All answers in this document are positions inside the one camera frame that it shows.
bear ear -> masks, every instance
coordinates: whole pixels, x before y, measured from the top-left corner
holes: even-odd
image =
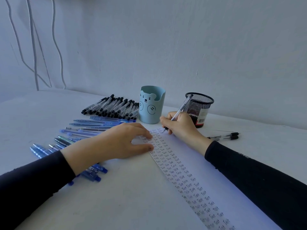
[[[149,97],[150,97],[150,99],[155,100],[157,96],[154,93],[151,93]]]

person's left arm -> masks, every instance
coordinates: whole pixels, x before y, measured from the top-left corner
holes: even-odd
[[[2,225],[6,229],[16,228],[76,174],[93,164],[154,149],[151,144],[131,144],[137,135],[152,137],[139,123],[123,123],[1,175]]]

hand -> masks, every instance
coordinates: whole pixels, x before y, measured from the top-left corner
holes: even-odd
[[[169,112],[167,117],[160,117],[162,127],[168,127],[168,133],[174,133],[179,139],[189,147],[195,149],[200,154],[205,155],[212,140],[204,137],[195,127],[191,117],[186,112],[181,112],[175,121],[171,118],[176,112]]]
[[[75,174],[79,174],[98,162],[152,151],[154,149],[152,144],[131,143],[138,135],[152,138],[149,131],[140,123],[122,123],[97,136],[73,143],[61,152]]]

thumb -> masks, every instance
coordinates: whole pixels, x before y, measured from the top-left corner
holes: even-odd
[[[133,144],[131,146],[131,151],[133,155],[142,154],[148,151],[152,151],[154,149],[154,146],[150,143],[144,143],[144,144]]]
[[[160,117],[160,121],[161,121],[163,126],[169,128],[171,130],[174,128],[174,124],[176,124],[175,121],[171,121],[171,120],[165,118],[164,116]]]

person's left hand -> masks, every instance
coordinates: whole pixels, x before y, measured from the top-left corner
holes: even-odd
[[[152,138],[140,123],[122,123],[103,133],[80,140],[61,150],[68,164],[79,174],[89,166],[114,158],[127,158],[152,151],[152,144],[132,144],[138,135]]]

